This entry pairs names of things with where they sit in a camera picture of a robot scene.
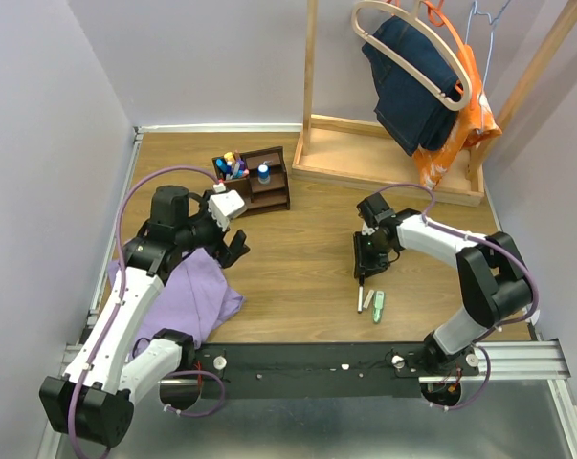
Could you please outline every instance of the white wall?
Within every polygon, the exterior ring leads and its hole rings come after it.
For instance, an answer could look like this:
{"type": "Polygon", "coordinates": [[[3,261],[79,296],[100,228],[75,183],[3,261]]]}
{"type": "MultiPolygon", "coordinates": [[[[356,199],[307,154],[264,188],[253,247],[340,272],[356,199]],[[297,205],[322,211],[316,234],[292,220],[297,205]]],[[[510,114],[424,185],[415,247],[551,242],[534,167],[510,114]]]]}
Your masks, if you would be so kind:
{"type": "MultiPolygon", "coordinates": [[[[552,22],[551,3],[538,22],[552,22]]],[[[560,338],[577,402],[577,26],[484,171],[503,229],[538,279],[539,326],[560,338]]]]}
{"type": "MultiPolygon", "coordinates": [[[[479,6],[498,11],[504,1],[480,0],[479,6]]],[[[374,120],[370,67],[360,51],[363,41],[349,24],[355,3],[320,0],[314,111],[374,120]]],[[[127,115],[137,125],[301,122],[306,4],[71,0],[127,115]]],[[[539,0],[516,0],[507,9],[497,29],[488,93],[514,58],[540,7],[539,0]]],[[[446,2],[443,7],[462,34],[470,8],[467,1],[446,2]]],[[[361,22],[373,32],[387,17],[364,12],[361,22]]],[[[480,68],[488,51],[488,31],[486,19],[474,19],[470,42],[480,68]]]]}
{"type": "Polygon", "coordinates": [[[64,0],[0,1],[0,458],[34,458],[38,399],[84,321],[132,144],[64,0]]]}

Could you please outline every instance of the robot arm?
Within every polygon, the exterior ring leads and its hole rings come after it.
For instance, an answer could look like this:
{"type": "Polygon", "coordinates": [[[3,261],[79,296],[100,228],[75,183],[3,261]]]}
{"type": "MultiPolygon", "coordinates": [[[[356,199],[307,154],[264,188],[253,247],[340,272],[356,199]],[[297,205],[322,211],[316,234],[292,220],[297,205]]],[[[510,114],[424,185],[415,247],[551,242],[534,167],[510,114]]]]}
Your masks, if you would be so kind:
{"type": "Polygon", "coordinates": [[[121,306],[114,307],[120,301],[121,277],[117,276],[111,296],[78,355],[61,378],[47,377],[41,385],[39,397],[54,430],[67,433],[69,403],[80,376],[85,374],[77,405],[77,435],[112,448],[128,430],[135,404],[168,373],[190,369],[194,360],[192,337],[176,330],[159,331],[141,355],[129,363],[125,360],[147,311],[184,253],[188,256],[204,248],[227,268],[249,251],[241,230],[229,246],[224,243],[229,222],[246,207],[236,191],[224,192],[222,187],[203,196],[181,186],[157,188],[150,218],[137,237],[122,248],[126,289],[121,306]],[[192,216],[189,199],[199,205],[192,216]],[[106,330],[113,315],[112,326],[106,330]],[[99,341],[100,350],[88,364],[90,351],[99,341]]]}
{"type": "MultiPolygon", "coordinates": [[[[357,206],[365,225],[354,235],[355,277],[368,277],[388,268],[388,253],[416,250],[458,271],[462,307],[424,340],[424,361],[430,369],[447,364],[471,343],[532,301],[523,273],[487,246],[451,235],[451,227],[425,222],[419,212],[395,212],[384,198],[373,194],[357,206]]],[[[508,234],[473,234],[522,258],[508,234]]]]}

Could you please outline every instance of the wooden tabletop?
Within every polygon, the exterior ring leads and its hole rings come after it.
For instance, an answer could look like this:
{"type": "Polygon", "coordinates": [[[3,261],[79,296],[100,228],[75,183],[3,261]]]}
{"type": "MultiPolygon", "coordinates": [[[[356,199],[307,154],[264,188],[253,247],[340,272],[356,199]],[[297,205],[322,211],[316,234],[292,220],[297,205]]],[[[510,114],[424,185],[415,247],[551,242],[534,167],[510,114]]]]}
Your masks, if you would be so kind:
{"type": "MultiPolygon", "coordinates": [[[[145,134],[133,183],[177,164],[212,170],[211,158],[227,151],[251,151],[282,145],[289,168],[295,133],[145,134]]],[[[129,203],[122,228],[132,237],[149,216],[150,200],[160,185],[181,185],[202,192],[211,181],[195,173],[174,172],[153,180],[129,203]]],[[[222,325],[210,341],[363,341],[421,340],[461,307],[455,270],[416,251],[403,251],[387,272],[366,281],[383,290],[382,322],[373,324],[370,309],[356,312],[358,283],[353,278],[352,234],[362,220],[355,206],[365,191],[290,179],[290,210],[237,219],[252,249],[224,271],[230,285],[246,296],[241,312],[222,325]]],[[[424,209],[427,200],[386,196],[395,209],[424,209]]],[[[496,226],[488,205],[467,208],[438,204],[431,217],[473,232],[492,233],[496,226]]],[[[492,339],[529,339],[526,327],[505,327],[492,339]]]]}

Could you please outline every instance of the orange cloth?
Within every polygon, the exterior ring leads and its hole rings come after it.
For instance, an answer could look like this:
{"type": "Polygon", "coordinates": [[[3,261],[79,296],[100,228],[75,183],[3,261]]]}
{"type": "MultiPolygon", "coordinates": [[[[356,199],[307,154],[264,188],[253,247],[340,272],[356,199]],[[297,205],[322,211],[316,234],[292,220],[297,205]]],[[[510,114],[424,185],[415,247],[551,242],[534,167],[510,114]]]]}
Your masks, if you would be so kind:
{"type": "Polygon", "coordinates": [[[420,184],[434,188],[450,169],[456,155],[463,148],[476,147],[481,141],[498,137],[502,131],[495,123],[488,99],[482,93],[481,78],[473,50],[465,45],[456,54],[471,80],[471,101],[458,113],[458,118],[443,145],[437,151],[420,147],[413,153],[413,160],[420,171],[420,184]],[[483,110],[483,130],[481,131],[481,111],[483,110]]]}

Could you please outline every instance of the white hanger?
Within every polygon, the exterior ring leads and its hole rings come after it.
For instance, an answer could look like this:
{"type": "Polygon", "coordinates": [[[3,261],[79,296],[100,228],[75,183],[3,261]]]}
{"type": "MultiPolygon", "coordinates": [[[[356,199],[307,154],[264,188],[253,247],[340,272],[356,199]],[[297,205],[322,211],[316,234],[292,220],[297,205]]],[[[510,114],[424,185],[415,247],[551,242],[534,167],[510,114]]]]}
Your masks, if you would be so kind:
{"type": "Polygon", "coordinates": [[[390,3],[386,3],[383,1],[377,0],[363,0],[358,2],[354,9],[352,10],[352,28],[354,32],[358,34],[362,39],[364,39],[367,43],[371,46],[375,47],[377,50],[381,51],[385,55],[387,55],[390,59],[400,65],[408,74],[418,80],[426,89],[429,90],[433,96],[438,98],[443,105],[453,111],[458,111],[467,106],[469,101],[471,100],[471,80],[469,76],[460,64],[460,61],[456,57],[456,55],[452,52],[450,47],[441,39],[439,35],[437,35],[429,26],[427,26],[424,22],[418,19],[418,11],[420,9],[420,4],[423,0],[415,0],[413,10],[411,13],[402,10],[401,8],[391,5],[390,3]],[[408,22],[410,25],[415,27],[418,31],[423,33],[435,48],[445,57],[445,60],[448,62],[450,67],[455,71],[460,83],[462,83],[462,97],[459,101],[453,101],[448,98],[441,90],[432,82],[430,81],[425,75],[423,75],[418,69],[413,67],[411,64],[408,63],[403,57],[397,54],[395,51],[391,50],[388,46],[382,43],[380,40],[375,38],[373,35],[365,31],[359,24],[358,24],[358,12],[362,8],[374,8],[376,10],[386,11],[390,14],[394,14],[404,21],[408,22]]]}

